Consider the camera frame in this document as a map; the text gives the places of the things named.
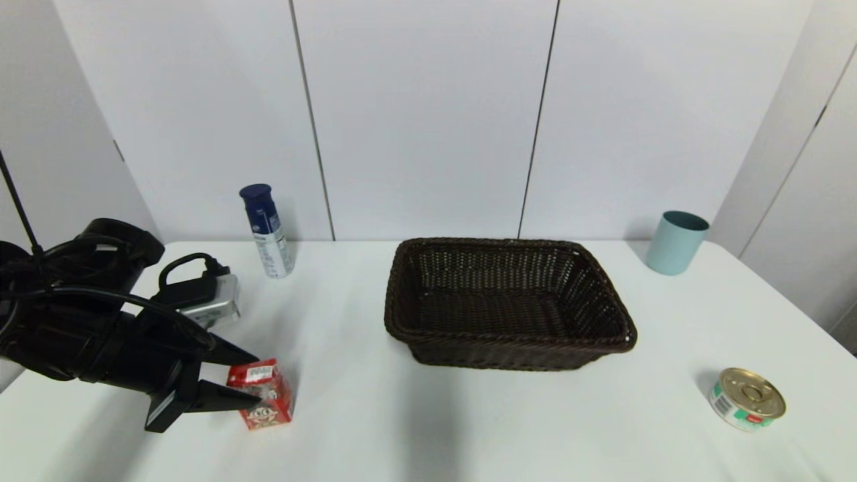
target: teal cup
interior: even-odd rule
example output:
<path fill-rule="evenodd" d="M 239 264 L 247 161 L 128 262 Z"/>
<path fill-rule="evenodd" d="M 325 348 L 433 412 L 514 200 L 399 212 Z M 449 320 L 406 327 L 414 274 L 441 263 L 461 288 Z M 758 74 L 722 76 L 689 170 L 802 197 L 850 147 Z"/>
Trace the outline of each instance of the teal cup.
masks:
<path fill-rule="evenodd" d="M 708 228 L 708 221 L 696 214 L 667 211 L 657 225 L 645 263 L 660 274 L 684 273 L 705 240 Z"/>

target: power adapter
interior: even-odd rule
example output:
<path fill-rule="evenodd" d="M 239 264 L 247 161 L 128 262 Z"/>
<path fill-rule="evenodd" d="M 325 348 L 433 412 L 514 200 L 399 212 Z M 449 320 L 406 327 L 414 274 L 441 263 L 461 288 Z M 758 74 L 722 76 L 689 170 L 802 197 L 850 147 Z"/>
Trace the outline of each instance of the power adapter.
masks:
<path fill-rule="evenodd" d="M 167 276 L 176 267 L 195 259 L 204 259 L 206 271 L 202 276 L 178 283 L 167 283 Z M 238 311 L 238 277 L 206 253 L 183 256 L 166 265 L 158 278 L 160 292 L 152 300 L 175 308 L 203 328 L 218 322 L 236 320 Z"/>
<path fill-rule="evenodd" d="M 234 274 L 223 274 L 216 280 L 217 288 L 211 301 L 194 304 L 178 311 L 203 328 L 211 328 L 218 322 L 233 321 L 241 317 L 238 311 L 238 277 Z"/>

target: tin can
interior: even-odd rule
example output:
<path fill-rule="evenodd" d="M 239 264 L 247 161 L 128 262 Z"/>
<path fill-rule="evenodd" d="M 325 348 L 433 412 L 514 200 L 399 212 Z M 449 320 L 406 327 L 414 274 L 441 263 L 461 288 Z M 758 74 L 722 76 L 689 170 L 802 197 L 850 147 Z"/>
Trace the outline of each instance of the tin can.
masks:
<path fill-rule="evenodd" d="M 741 368 L 722 371 L 708 401 L 727 423 L 749 432 L 762 430 L 786 412 L 786 401 L 774 385 Z"/>

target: cartoon face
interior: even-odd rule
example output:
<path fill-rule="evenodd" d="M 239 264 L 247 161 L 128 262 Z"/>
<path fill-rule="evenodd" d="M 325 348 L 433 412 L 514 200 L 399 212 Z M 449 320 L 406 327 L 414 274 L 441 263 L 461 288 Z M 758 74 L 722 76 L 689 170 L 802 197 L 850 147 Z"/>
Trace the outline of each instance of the cartoon face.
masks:
<path fill-rule="evenodd" d="M 272 407 L 261 404 L 247 414 L 247 418 L 259 426 L 274 425 L 279 412 Z"/>

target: wicker basket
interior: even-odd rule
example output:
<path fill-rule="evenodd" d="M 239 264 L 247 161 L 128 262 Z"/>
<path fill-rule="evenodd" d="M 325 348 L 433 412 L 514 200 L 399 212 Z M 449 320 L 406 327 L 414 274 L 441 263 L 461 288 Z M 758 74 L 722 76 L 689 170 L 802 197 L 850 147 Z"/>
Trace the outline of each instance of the wicker basket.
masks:
<path fill-rule="evenodd" d="M 565 241 L 405 241 L 384 318 L 426 365 L 574 370 L 637 341 L 596 259 Z"/>

